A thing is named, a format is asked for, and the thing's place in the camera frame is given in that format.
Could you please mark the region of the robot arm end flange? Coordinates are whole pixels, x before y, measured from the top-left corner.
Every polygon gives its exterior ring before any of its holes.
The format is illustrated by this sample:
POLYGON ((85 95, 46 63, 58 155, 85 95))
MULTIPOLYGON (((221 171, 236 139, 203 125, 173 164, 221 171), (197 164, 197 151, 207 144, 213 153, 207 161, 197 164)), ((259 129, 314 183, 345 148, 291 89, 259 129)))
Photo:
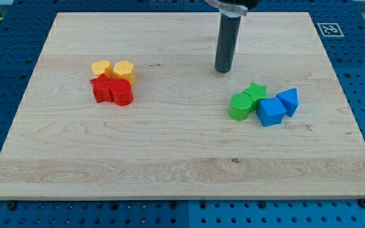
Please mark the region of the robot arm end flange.
POLYGON ((203 0, 229 17, 246 16, 250 9, 256 7, 260 0, 203 0))

